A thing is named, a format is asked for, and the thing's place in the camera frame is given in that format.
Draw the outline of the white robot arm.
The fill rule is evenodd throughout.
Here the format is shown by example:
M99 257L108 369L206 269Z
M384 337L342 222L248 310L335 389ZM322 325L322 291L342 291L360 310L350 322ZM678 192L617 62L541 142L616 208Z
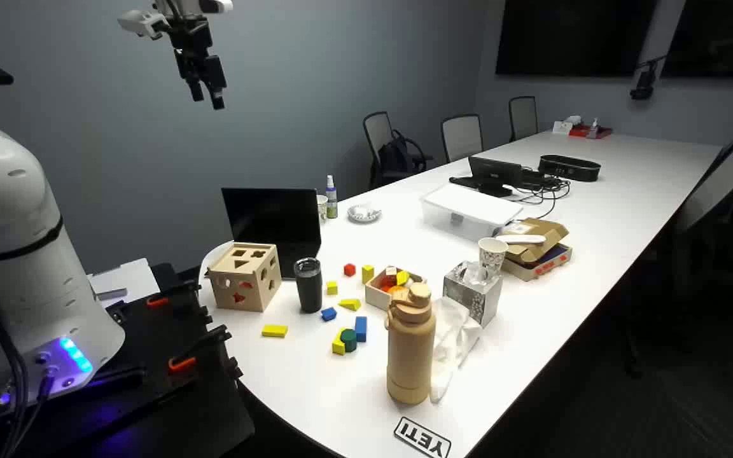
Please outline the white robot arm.
M121 348L38 159L0 129L0 404L67 395Z

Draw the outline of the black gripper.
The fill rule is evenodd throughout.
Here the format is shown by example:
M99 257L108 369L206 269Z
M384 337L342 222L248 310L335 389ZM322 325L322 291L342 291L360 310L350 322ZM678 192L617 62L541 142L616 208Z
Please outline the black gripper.
M196 21L173 21L169 23L169 44L174 51L174 65L181 77L188 82L192 101L204 101L204 82L211 89L211 107L223 110L223 71L220 62L211 54L211 30L206 19Z

